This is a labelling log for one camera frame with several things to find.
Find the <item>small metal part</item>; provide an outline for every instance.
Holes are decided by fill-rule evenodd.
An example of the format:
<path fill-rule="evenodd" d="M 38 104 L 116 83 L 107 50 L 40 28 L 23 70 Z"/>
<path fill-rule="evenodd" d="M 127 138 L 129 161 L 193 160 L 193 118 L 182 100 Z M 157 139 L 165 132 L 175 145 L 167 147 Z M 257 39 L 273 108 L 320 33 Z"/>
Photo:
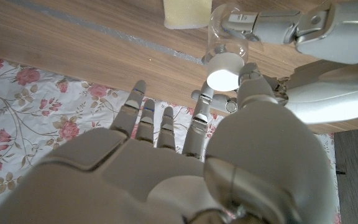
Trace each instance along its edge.
<path fill-rule="evenodd" d="M 301 16 L 296 36 L 309 34 L 324 29 L 327 11 L 318 11 Z"/>
<path fill-rule="evenodd" d="M 246 34 L 245 37 L 248 41 L 251 41 L 251 42 L 260 41 L 260 38 L 258 36 L 256 36 L 255 34 Z"/>
<path fill-rule="evenodd" d="M 191 93 L 191 98 L 195 101 L 198 100 L 200 97 L 200 91 L 195 90 Z M 211 108 L 225 112 L 225 113 L 233 113 L 237 110 L 237 99 L 236 98 L 230 98 L 224 94 L 215 94 L 212 97 L 212 102 L 210 104 Z"/>
<path fill-rule="evenodd" d="M 228 101 L 226 103 L 226 110 L 229 112 L 229 113 L 234 113 L 237 111 L 237 103 L 235 101 Z"/>

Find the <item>wooden table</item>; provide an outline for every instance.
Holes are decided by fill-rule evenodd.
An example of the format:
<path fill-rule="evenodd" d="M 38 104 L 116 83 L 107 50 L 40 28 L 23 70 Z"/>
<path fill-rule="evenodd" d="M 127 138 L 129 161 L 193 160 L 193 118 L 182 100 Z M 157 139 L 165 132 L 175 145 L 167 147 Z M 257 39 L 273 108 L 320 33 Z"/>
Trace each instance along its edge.
<path fill-rule="evenodd" d="M 239 2 L 249 11 L 303 12 L 320 3 L 214 0 L 213 8 L 224 2 Z M 162 0 L 0 0 L 0 58 L 123 90 L 143 79 L 147 96 L 194 107 L 190 94 L 205 81 L 204 66 L 137 42 L 201 58 L 207 30 L 169 30 L 163 20 Z M 111 29 L 133 36 L 132 41 L 111 35 Z M 250 43 L 249 61 L 257 62 L 260 71 L 271 77 L 289 76 L 294 68 L 315 60 L 292 45 L 264 44 L 261 49 Z M 316 133 L 357 129 L 358 119 L 310 128 Z"/>

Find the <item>robot finger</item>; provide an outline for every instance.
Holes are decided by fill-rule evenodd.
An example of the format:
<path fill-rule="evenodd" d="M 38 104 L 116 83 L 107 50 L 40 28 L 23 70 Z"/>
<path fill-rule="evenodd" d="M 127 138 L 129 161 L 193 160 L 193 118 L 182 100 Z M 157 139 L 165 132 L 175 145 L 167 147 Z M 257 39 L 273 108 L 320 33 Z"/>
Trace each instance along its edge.
<path fill-rule="evenodd" d="M 124 106 L 118 112 L 116 119 L 112 122 L 111 130 L 120 131 L 127 138 L 130 138 L 145 92 L 146 82 L 139 80 L 129 94 Z"/>
<path fill-rule="evenodd" d="M 175 134 L 173 132 L 173 109 L 167 107 L 162 115 L 161 130 L 158 134 L 158 148 L 168 148 L 175 150 Z"/>
<path fill-rule="evenodd" d="M 135 138 L 140 141 L 147 141 L 153 144 L 154 132 L 154 101 L 147 100 L 144 103 L 142 116 L 140 117 L 139 125 Z"/>

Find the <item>metal joint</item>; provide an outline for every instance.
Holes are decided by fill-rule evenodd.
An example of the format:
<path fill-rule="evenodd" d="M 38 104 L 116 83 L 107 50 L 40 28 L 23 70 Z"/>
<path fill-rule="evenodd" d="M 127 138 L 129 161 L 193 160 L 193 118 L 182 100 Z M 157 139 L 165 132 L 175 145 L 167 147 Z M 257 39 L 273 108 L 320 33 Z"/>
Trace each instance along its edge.
<path fill-rule="evenodd" d="M 206 103 L 208 105 L 210 105 L 212 102 L 212 99 L 204 94 L 201 94 L 200 98 L 203 101 L 203 103 Z"/>

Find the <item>robotic hand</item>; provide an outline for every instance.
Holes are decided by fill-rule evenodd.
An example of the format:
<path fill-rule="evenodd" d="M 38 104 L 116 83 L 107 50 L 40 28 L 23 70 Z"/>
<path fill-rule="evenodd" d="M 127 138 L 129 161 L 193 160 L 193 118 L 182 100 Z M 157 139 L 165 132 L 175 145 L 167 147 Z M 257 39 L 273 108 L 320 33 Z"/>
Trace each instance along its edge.
<path fill-rule="evenodd" d="M 209 41 L 219 51 L 212 50 L 211 55 L 207 50 L 206 62 L 213 61 L 211 57 L 222 55 L 221 52 L 230 51 L 229 47 L 233 48 L 230 41 L 294 42 L 300 53 L 324 60 L 295 69 L 289 78 L 265 77 L 280 104 L 306 124 L 358 118 L 358 1 L 325 2 L 307 14 L 294 10 L 243 12 L 230 7 L 222 5 L 214 11 L 209 31 L 216 36 L 210 34 Z M 224 32 L 214 33 L 219 29 Z M 226 80 L 222 78 L 208 84 L 218 90 L 216 83 Z M 197 99 L 199 94 L 200 91 L 194 91 L 192 98 Z M 236 99 L 217 94 L 211 107 L 233 113 L 237 109 Z"/>
<path fill-rule="evenodd" d="M 241 74 L 239 111 L 221 121 L 206 153 L 213 91 L 204 85 L 180 155 L 171 108 L 153 147 L 151 100 L 129 138 L 145 93 L 139 81 L 110 129 L 67 142 L 26 175 L 0 223 L 330 223 L 334 184 L 321 144 L 277 104 L 254 64 Z"/>

